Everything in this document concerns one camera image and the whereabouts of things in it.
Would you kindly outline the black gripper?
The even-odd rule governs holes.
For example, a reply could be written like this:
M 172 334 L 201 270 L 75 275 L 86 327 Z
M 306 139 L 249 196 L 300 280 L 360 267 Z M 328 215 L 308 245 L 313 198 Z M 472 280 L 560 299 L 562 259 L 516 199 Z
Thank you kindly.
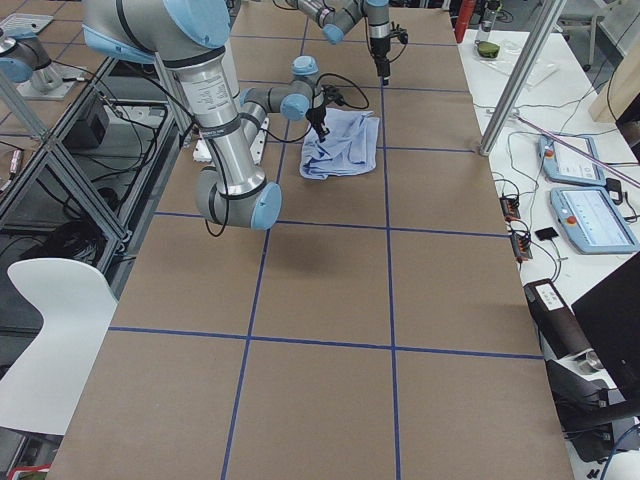
M 377 76 L 383 86 L 389 84 L 390 61 L 387 55 L 391 49 L 391 40 L 398 39 L 402 45 L 408 43 L 408 32 L 393 21 L 368 25 L 368 43 L 372 58 L 375 60 Z
M 326 136 L 330 134 L 325 117 L 327 106 L 331 103 L 343 106 L 345 104 L 344 96 L 337 86 L 322 85 L 312 100 L 311 108 L 306 113 L 306 119 L 313 125 L 319 142 L 324 142 Z

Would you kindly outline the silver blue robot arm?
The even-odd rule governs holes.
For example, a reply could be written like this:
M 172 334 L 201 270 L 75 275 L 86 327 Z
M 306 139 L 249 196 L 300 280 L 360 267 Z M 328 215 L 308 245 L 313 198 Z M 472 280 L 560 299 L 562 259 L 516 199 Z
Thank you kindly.
M 390 20 L 388 1 L 347 1 L 342 7 L 330 7 L 325 1 L 308 0 L 286 1 L 285 4 L 313 20 L 332 45 L 342 42 L 363 20 L 366 24 L 368 51 L 374 61 L 377 76 L 383 86 L 389 84 L 391 64 L 395 61 L 388 58 L 391 41 L 397 39 L 406 46 L 409 35 L 406 29 Z
M 285 86 L 234 96 L 223 68 L 230 36 L 223 1 L 87 1 L 83 30 L 86 44 L 106 56 L 159 60 L 176 75 L 212 156 L 197 182 L 200 213 L 222 226 L 270 229 L 281 210 L 281 188 L 268 181 L 250 147 L 270 113 L 307 119 L 319 136 L 326 135 L 315 59 L 296 58 Z

